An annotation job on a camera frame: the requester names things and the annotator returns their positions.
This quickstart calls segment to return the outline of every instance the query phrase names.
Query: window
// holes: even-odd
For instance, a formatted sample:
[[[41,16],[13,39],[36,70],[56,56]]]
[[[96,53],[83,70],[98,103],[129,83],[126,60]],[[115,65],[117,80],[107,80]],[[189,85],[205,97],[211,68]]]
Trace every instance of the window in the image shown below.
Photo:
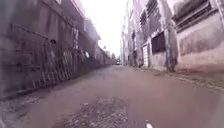
[[[141,27],[143,27],[145,24],[146,24],[146,12],[143,11],[142,14],[141,14],[141,17],[140,17],[140,24],[141,24]]]
[[[152,39],[152,53],[160,53],[166,51],[166,43],[164,33],[160,33]]]

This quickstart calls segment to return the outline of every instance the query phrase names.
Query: alley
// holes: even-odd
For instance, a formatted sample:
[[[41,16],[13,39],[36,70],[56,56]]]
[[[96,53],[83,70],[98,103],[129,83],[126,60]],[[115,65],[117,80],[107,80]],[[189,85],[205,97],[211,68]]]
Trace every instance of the alley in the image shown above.
[[[224,127],[222,91],[155,72],[111,66],[50,90],[2,103],[5,124],[10,128]]]

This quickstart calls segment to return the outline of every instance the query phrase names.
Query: road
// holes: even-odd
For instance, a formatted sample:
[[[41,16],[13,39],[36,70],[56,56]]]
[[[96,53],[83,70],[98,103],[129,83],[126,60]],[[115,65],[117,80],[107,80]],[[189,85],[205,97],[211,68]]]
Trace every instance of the road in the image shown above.
[[[224,127],[223,91],[122,66],[3,104],[21,128]]]

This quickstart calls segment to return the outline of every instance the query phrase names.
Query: wall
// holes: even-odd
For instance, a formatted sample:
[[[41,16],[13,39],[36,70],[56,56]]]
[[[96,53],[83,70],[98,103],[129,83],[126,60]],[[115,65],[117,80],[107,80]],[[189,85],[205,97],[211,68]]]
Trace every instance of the wall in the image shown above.
[[[178,33],[178,67],[194,69],[206,65],[223,65],[223,32],[220,15],[215,13]]]

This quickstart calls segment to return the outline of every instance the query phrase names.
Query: narrow street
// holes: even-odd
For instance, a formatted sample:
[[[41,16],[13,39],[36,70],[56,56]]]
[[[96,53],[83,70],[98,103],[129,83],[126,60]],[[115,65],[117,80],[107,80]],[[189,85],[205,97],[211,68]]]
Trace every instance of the narrow street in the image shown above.
[[[221,90],[122,66],[93,71],[1,107],[9,128],[224,127]]]

